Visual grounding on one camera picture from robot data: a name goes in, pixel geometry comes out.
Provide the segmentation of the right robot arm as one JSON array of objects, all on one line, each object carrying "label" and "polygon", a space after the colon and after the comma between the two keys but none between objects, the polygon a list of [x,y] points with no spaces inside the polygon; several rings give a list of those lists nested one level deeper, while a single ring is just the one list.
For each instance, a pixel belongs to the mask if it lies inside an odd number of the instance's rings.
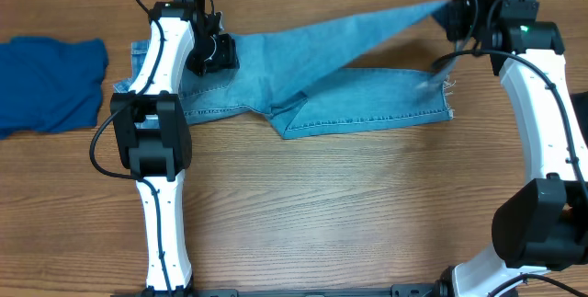
[{"label": "right robot arm", "polygon": [[565,77],[556,24],[537,0],[453,0],[443,22],[451,41],[474,40],[513,106],[525,184],[492,219],[492,241],[448,268],[433,296],[514,296],[528,280],[587,261],[587,146]]}]

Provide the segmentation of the light blue denim jeans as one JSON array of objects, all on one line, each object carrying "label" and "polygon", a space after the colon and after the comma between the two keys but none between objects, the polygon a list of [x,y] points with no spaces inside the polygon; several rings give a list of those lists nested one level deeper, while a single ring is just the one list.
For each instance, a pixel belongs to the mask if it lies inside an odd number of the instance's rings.
[{"label": "light blue denim jeans", "polygon": [[430,73],[349,63],[448,2],[341,17],[274,33],[234,35],[239,66],[202,77],[184,71],[187,123],[252,111],[284,139],[386,130],[451,120],[445,81]]}]

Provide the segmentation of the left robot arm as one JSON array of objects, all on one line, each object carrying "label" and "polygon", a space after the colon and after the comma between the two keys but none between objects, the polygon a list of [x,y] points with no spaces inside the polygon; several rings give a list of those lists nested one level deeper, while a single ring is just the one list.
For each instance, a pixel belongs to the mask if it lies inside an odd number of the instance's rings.
[{"label": "left robot arm", "polygon": [[168,0],[149,9],[149,47],[128,90],[111,98],[119,155],[140,193],[149,268],[144,296],[191,296],[182,193],[192,139],[180,103],[184,71],[198,76],[238,66],[212,0]]}]

